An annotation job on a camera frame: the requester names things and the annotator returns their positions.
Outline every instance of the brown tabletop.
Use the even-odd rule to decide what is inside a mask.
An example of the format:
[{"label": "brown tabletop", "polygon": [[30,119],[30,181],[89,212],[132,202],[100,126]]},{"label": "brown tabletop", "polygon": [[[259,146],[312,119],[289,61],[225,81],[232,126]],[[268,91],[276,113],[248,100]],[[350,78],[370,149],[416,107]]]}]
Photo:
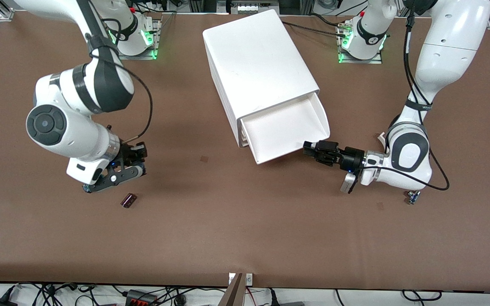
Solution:
[{"label": "brown tabletop", "polygon": [[[236,18],[174,16],[157,60],[125,62],[154,94],[141,139],[148,175],[98,194],[25,128],[37,79],[89,61],[78,27],[26,12],[0,24],[0,281],[223,286],[240,271],[255,286],[490,290],[490,31],[425,122],[451,189],[409,206],[383,183],[343,194],[345,172],[301,152],[256,165],[237,146],[202,40]],[[330,31],[313,17],[285,20]],[[429,24],[414,27],[412,68]],[[333,37],[288,28],[343,147],[381,150],[377,133],[406,99],[404,20],[389,31],[382,65],[352,65],[338,64]],[[126,110],[94,119],[128,138],[147,116],[136,84]],[[432,183],[443,186],[437,169]],[[128,192],[139,198],[124,209]]]}]

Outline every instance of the robotic arm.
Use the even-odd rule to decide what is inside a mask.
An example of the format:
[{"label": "robotic arm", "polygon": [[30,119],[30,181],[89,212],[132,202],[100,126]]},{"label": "robotic arm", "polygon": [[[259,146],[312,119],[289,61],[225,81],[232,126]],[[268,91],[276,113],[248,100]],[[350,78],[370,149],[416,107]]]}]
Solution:
[{"label": "robotic arm", "polygon": [[[83,182],[86,192],[101,191],[146,174],[144,144],[131,147],[110,127],[91,119],[93,114],[124,110],[130,103],[134,84],[128,72],[120,68],[118,54],[119,49],[123,54],[138,54],[148,47],[140,32],[146,28],[146,17],[132,15],[124,0],[16,2],[33,14],[76,23],[92,55],[87,64],[37,81],[34,108],[26,120],[29,137],[48,151],[69,157],[67,173]],[[119,48],[109,38],[99,13],[120,22],[123,41],[119,41]]]},{"label": "robotic arm", "polygon": [[[381,136],[385,151],[364,153],[350,147],[340,150],[338,143],[325,141],[304,145],[306,155],[327,165],[338,163],[349,172],[342,185],[343,192],[350,193],[358,177],[363,185],[378,181],[407,190],[421,190],[426,186],[432,168],[424,117],[432,109],[435,95],[467,70],[490,15],[490,0],[404,0],[404,4],[418,14],[430,11],[432,26],[419,56],[416,86],[400,115],[390,124],[387,139]],[[352,32],[343,47],[361,60],[373,58],[395,15],[394,0],[370,0],[364,16],[350,21]],[[411,204],[418,194],[418,191],[410,192]]]}]

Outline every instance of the white bracket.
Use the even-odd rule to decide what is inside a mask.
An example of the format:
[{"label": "white bracket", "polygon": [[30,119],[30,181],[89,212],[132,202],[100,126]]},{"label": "white bracket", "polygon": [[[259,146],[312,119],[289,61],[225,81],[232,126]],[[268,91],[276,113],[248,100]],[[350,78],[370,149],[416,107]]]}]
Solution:
[{"label": "white bracket", "polygon": [[[235,273],[228,273],[228,285],[232,283],[232,280],[236,276]],[[245,286],[251,287],[253,286],[253,274],[252,273],[247,273],[245,274]]]}]

